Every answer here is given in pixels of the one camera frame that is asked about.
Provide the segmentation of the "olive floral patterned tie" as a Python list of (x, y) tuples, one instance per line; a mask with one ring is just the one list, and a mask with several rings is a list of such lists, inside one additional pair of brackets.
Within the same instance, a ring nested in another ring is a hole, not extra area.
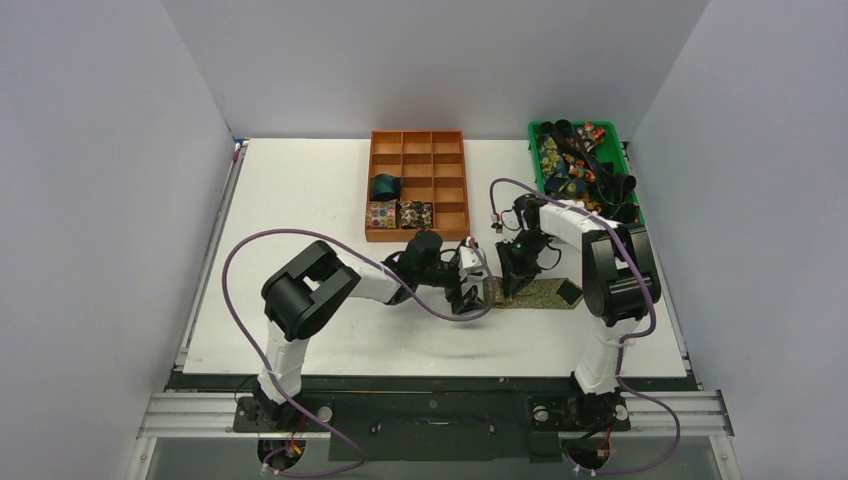
[(583, 300), (582, 289), (568, 278), (535, 279), (507, 297), (502, 278), (482, 283), (484, 302), (495, 309), (573, 310)]

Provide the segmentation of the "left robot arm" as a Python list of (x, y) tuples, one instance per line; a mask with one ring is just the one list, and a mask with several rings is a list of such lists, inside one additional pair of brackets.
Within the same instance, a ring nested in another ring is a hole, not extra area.
[(440, 235), (421, 230), (404, 250), (370, 265), (346, 262), (326, 241), (316, 240), (273, 274), (261, 289), (268, 337), (267, 364), (253, 389), (260, 418), (275, 430), (295, 423), (299, 405), (294, 397), (302, 389), (309, 340), (348, 298), (395, 306), (426, 286), (442, 289), (460, 320), (487, 309), (477, 286), (467, 282), (483, 267), (475, 243), (462, 242), (449, 259), (443, 259), (442, 246)]

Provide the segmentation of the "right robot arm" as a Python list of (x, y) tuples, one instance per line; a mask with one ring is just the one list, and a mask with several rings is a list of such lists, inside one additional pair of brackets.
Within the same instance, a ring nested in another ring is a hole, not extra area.
[(576, 202), (548, 202), (533, 194), (513, 203), (519, 230), (496, 251), (504, 297), (516, 296), (541, 273), (540, 252), (558, 240), (581, 255), (582, 297), (595, 320), (564, 400), (578, 429), (606, 427), (617, 419), (620, 371), (638, 322), (656, 318), (661, 296), (646, 228), (594, 215)]

